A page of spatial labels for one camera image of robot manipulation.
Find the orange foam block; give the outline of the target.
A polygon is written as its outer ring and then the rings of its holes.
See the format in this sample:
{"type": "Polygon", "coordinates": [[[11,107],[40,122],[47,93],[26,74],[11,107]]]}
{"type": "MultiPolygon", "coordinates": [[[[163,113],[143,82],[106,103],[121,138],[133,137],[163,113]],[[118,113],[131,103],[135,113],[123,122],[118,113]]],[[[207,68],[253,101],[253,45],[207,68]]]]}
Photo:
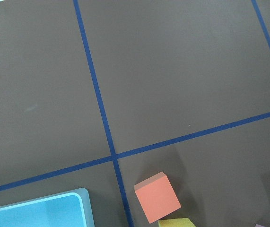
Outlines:
{"type": "Polygon", "coordinates": [[[182,207],[163,172],[134,185],[134,191],[150,224],[182,207]]]}

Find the light blue plastic bin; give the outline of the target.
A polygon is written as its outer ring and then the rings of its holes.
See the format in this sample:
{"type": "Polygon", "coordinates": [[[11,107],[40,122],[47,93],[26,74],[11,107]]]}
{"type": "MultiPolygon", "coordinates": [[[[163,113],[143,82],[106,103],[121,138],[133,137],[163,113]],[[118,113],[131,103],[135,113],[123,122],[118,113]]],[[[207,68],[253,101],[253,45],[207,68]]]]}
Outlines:
{"type": "Polygon", "coordinates": [[[79,188],[0,206],[0,227],[93,227],[88,190],[79,188]]]}

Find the yellow foam block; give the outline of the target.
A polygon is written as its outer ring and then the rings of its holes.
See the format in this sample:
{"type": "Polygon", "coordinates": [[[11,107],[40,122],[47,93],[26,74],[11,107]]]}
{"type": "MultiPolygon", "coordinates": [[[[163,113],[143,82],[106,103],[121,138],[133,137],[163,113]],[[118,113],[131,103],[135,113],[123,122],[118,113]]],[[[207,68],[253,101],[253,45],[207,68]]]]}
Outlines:
{"type": "Polygon", "coordinates": [[[163,219],[158,221],[159,227],[195,227],[189,218],[163,219]]]}

